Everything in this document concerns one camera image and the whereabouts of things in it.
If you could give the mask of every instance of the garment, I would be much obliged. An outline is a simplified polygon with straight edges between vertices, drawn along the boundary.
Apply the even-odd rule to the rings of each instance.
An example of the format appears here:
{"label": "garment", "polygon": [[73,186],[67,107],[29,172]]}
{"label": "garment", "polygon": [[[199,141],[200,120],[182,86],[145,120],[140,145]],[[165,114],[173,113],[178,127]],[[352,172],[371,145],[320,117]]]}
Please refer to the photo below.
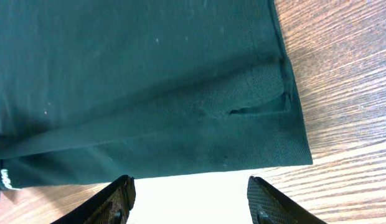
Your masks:
{"label": "garment", "polygon": [[13,188],[310,163],[273,1],[0,0]]}

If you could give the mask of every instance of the folded fabric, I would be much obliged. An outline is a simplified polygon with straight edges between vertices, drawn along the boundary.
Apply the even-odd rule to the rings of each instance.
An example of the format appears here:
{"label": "folded fabric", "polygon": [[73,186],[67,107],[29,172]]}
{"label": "folded fabric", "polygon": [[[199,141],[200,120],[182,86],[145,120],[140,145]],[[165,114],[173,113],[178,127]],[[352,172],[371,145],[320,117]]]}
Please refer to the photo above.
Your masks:
{"label": "folded fabric", "polygon": [[310,163],[273,1],[0,0],[1,189]]}

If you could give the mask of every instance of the wood grain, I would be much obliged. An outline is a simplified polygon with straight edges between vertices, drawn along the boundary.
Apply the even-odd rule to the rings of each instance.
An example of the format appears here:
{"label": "wood grain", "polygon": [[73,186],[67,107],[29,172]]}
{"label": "wood grain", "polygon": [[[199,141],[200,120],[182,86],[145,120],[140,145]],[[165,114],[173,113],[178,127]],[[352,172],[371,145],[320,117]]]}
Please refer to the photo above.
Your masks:
{"label": "wood grain", "polygon": [[[247,185],[246,178],[255,173],[328,223],[386,223],[386,1],[277,1],[276,8],[296,76],[314,165],[142,180],[137,182],[143,192],[139,194],[137,187],[137,203],[161,184],[216,180],[224,189],[234,190],[237,180]],[[228,179],[228,184],[221,177]],[[0,223],[54,221],[104,186],[36,187],[2,195]],[[196,186],[192,189],[196,193],[170,190],[150,197],[186,199],[193,195],[189,200],[194,203],[201,195],[198,200],[210,201],[219,191],[211,189],[212,185]],[[165,208],[151,211],[166,213],[172,202],[181,201],[169,199],[167,205],[159,204]],[[132,211],[134,223],[148,223],[147,213],[137,208],[144,206],[149,203]],[[238,208],[235,205],[225,217],[241,215],[241,220],[247,220],[247,213],[239,213]],[[190,209],[193,217],[201,216],[194,210],[198,208]],[[168,211],[168,218],[175,214]],[[156,220],[167,223],[159,217]]]}

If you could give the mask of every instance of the light wood tabletop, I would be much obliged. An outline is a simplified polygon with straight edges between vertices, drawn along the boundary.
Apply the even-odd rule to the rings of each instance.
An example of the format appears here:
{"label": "light wood tabletop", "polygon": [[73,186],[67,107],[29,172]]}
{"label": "light wood tabletop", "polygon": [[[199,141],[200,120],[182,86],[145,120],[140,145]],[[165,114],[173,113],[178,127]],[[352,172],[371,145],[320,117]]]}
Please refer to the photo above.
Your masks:
{"label": "light wood tabletop", "polygon": [[[250,174],[264,178],[325,222],[386,223],[386,1],[276,1],[276,8],[314,164],[137,180],[136,206],[128,223],[150,223],[150,218],[177,223],[177,213],[189,212],[194,220],[204,211],[194,204],[204,206],[211,200],[225,206],[207,215],[228,217],[222,223],[251,223],[245,198]],[[198,187],[197,182],[206,185]],[[212,182],[224,187],[212,187]],[[172,189],[186,184],[194,188]],[[52,222],[106,185],[1,193],[0,223]],[[158,193],[154,189],[160,185],[169,190]],[[167,204],[158,202],[160,198],[167,198]]]}

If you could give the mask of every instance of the fabric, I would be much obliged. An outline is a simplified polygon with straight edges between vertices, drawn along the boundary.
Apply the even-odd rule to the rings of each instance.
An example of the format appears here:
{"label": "fabric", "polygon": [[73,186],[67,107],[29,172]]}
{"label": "fabric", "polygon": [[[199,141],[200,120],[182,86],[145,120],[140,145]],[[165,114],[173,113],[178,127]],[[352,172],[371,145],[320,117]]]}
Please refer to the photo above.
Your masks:
{"label": "fabric", "polygon": [[12,188],[310,163],[273,1],[0,0]]}

